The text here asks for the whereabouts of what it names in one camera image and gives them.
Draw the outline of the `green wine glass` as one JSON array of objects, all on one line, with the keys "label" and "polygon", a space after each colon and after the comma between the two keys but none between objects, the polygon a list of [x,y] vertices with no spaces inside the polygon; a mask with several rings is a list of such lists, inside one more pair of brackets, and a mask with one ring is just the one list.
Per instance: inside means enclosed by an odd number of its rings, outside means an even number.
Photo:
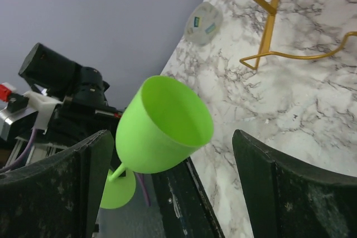
[{"label": "green wine glass", "polygon": [[175,167],[213,134],[212,116],[193,90],[172,77],[148,78],[119,120],[115,149],[121,164],[108,172],[100,208],[123,207],[135,193],[137,173]]}]

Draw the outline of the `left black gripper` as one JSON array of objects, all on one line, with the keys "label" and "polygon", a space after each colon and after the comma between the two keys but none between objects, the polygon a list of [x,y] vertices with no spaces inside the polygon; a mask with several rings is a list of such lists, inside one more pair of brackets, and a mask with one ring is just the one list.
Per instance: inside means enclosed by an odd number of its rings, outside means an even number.
[{"label": "left black gripper", "polygon": [[34,92],[44,88],[47,96],[61,102],[50,115],[44,142],[70,147],[100,130],[115,134],[123,113],[108,104],[104,93],[109,84],[97,69],[37,43],[18,74]]}]

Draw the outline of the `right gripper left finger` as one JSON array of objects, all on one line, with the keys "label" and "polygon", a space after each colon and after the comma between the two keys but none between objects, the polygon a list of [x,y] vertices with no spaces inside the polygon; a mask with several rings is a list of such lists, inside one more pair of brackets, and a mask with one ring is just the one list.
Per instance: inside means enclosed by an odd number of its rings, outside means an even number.
[{"label": "right gripper left finger", "polygon": [[91,237],[113,148],[101,130],[1,175],[1,237]]}]

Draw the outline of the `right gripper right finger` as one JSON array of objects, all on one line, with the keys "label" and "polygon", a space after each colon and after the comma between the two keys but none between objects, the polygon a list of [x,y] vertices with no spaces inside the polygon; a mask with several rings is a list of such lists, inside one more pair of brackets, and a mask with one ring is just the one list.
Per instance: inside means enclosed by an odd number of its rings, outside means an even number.
[{"label": "right gripper right finger", "polygon": [[356,177],[308,164],[242,130],[232,144],[254,237],[356,237]]}]

